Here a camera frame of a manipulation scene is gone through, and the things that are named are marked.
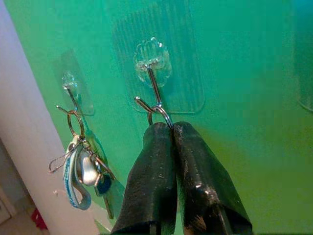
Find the floor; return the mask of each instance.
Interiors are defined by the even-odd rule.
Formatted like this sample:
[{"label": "floor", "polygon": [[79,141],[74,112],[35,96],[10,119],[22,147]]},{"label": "floor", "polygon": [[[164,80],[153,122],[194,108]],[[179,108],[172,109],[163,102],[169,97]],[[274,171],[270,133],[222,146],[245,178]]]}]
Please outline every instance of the floor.
[{"label": "floor", "polygon": [[50,235],[48,230],[40,230],[31,220],[35,207],[31,207],[0,224],[0,235]]}]

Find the red object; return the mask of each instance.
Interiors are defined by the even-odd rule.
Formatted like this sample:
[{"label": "red object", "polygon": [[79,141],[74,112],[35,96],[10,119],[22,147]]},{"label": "red object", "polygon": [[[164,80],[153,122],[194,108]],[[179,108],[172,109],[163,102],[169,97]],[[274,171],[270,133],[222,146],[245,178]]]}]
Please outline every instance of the red object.
[{"label": "red object", "polygon": [[31,215],[31,219],[32,221],[35,222],[36,227],[39,228],[40,230],[48,229],[37,208],[34,210],[33,214]]}]

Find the green wall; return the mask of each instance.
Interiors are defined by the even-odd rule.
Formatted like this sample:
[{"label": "green wall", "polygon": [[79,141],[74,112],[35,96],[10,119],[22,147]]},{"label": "green wall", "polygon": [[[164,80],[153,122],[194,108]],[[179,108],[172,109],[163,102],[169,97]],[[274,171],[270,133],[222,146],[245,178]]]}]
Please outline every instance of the green wall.
[{"label": "green wall", "polygon": [[[125,185],[148,124],[129,104],[112,24],[154,1],[5,2],[64,146],[71,133],[55,108],[65,103],[53,61],[75,51],[95,109],[87,122]],[[205,105],[172,119],[202,134],[230,173],[256,233],[313,232],[313,117],[297,102],[295,2],[189,1]]]}]

